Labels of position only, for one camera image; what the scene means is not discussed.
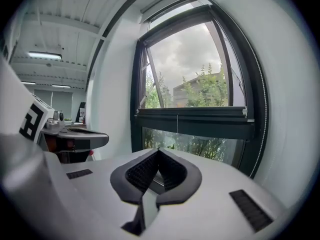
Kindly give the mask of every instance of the white wall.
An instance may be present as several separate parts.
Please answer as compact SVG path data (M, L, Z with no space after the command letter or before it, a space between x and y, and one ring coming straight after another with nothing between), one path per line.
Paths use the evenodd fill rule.
M90 129L108 134L109 142L97 150L95 159L132 152L130 95L140 18L139 9L131 6L100 51L105 54L100 55L102 63L97 66L91 86Z
M77 90L77 89L67 89L67 88L55 88L55 87L39 87L39 86L29 86L26 85L26 88L34 94L35 90L45 90L45 91L53 91L53 92L67 92L72 94L72 107L71 107L71 119L74 122L77 118L77 113L79 109L79 105L81 102L86 101L86 92L85 90Z
M319 161L320 70L313 43L285 0L214 1L245 32L266 78L269 128L254 180L290 207Z

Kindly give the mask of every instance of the ceiling light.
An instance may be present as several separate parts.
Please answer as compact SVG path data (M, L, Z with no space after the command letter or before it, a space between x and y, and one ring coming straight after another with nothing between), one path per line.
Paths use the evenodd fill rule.
M39 52L39 51L29 51L28 55L31 58L37 59L50 59L50 60L61 60L61 54L50 53L50 52Z
M35 82L21 82L21 83L23 83L23 84L25 84L25 85L36 85Z
M71 88L69 85L51 84L53 87Z

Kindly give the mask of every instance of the glass pane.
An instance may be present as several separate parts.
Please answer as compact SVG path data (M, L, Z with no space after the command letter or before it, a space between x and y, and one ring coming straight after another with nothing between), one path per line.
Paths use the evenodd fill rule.
M193 136L150 128L143 130L144 149L170 148L228 165L232 164L235 155L237 139Z
M156 86L154 85L154 77L152 75L150 65L146 67L146 77L145 77L145 90L147 92L147 98L145 99L146 109L159 109L160 102L158 98L158 93Z
M151 20L150 25L149 25L149 30L153 29L155 26L157 26L160 23L166 21L167 19L169 19L169 18L171 18L171 17L173 17L175 15L178 15L178 14L180 14L182 12L185 12L187 10L190 10L192 8L194 8L194 6L191 3L187 3L185 5L182 5L182 6L178 7L178 8L176 8L176 9L173 9L173 10L169 11L168 13L158 17L157 19L155 19L153 21Z
M205 23L177 32L150 50L165 108L228 105L224 69Z
M246 99L245 99L245 90L244 90L242 74L240 71L240 66L229 39L227 38L226 34L222 29L221 29L221 32L223 34L223 39L225 42L226 49L228 51L230 64L231 64L231 73L232 73L232 82L233 82L233 105L242 107L246 105Z

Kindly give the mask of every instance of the cloudy sky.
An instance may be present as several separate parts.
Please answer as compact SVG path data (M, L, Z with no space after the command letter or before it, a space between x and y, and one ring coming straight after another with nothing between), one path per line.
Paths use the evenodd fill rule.
M190 4L181 6L155 20L150 27L191 8L193 7ZM203 64L207 70L208 64L211 63L213 73L220 71L221 60L204 23L175 33L150 49L155 71L158 77L159 73L162 73L164 83L168 86L171 95L173 95L173 88L183 83L182 76L187 81L194 79L196 72L201 71Z

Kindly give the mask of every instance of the tree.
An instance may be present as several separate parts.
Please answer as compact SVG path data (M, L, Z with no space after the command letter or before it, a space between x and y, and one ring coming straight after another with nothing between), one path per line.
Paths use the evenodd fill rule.
M197 76L197 87L192 86L182 76L182 83L184 84L182 90L187 96L187 107L222 107L228 105L227 84L222 66L220 66L219 74L212 73L212 65L210 63L207 72L205 66L202 65L200 73L196 72L195 74ZM162 97L166 94L166 90L168 91L168 99L163 99L163 103L167 101L172 102L172 97L164 84L164 78L161 73L159 74L159 85L161 86ZM226 139L221 138L199 137L156 129L144 129L145 149L158 147L171 148L221 162L225 156L226 141Z
M151 86L154 84L154 78L152 76L152 73L148 71L146 73L146 78L145 78L145 90L148 92L151 88ZM158 94L156 87L153 86L153 88L150 90L149 93L147 93L147 98L145 100L145 108L146 109L156 109L160 108L160 103L158 99Z
M228 105L228 91L225 74L220 66L219 74L212 74L212 66L209 63L207 72L202 65L201 72L197 76L197 88L186 82L182 76L183 91L187 96L187 107L223 107Z
M171 108L173 105L172 96L169 92L169 88L165 85L165 79L161 72L159 72L158 83L160 87L161 97L163 100L164 108ZM150 71L146 73L145 78L145 89L148 91L154 84L154 78ZM160 108L160 102L158 98L157 89L154 86L149 93L147 93L147 98L145 100L146 109L157 109Z

